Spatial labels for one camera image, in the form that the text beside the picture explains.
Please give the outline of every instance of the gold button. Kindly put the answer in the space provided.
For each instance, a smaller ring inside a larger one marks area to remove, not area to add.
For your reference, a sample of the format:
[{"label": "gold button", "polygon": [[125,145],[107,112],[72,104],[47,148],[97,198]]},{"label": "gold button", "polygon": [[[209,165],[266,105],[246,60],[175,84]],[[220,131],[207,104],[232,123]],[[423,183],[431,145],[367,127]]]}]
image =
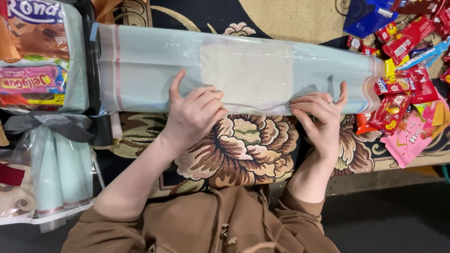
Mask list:
[{"label": "gold button", "polygon": [[232,237],[230,240],[228,240],[228,245],[236,245],[236,241],[238,239],[236,238],[236,236]]}]

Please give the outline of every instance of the black ribbon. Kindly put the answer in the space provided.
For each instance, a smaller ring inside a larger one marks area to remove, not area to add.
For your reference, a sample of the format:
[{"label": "black ribbon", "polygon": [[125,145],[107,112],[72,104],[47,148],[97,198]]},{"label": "black ribbon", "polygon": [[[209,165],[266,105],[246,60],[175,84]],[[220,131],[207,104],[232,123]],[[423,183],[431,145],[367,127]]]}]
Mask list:
[{"label": "black ribbon", "polygon": [[3,129],[18,134],[41,124],[72,141],[88,142],[94,138],[94,135],[87,131],[91,125],[89,117],[59,112],[31,111],[26,116],[11,116]]}]

